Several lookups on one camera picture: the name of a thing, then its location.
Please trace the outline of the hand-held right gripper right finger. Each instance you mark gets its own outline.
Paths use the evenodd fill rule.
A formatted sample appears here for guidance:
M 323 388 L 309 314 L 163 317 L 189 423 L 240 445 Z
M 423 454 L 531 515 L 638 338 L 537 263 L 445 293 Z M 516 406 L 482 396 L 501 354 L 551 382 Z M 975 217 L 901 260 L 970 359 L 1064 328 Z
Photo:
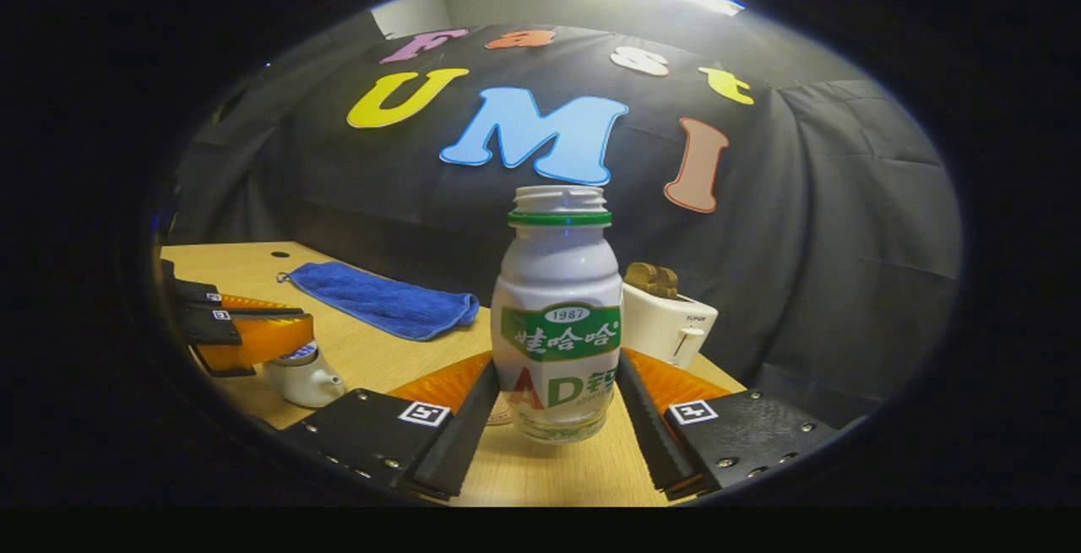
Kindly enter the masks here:
M 669 501 L 740 491 L 838 434 L 756 388 L 732 392 L 632 349 L 619 352 L 617 385 L 649 476 Z

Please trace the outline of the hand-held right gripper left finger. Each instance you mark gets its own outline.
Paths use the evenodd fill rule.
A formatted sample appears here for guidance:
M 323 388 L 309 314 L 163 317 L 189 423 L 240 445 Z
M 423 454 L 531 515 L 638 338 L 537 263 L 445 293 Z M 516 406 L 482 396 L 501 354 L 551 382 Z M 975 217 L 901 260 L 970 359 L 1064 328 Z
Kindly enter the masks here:
M 388 393 L 350 390 L 280 434 L 361 483 L 448 501 L 462 493 L 499 393 L 488 350 Z

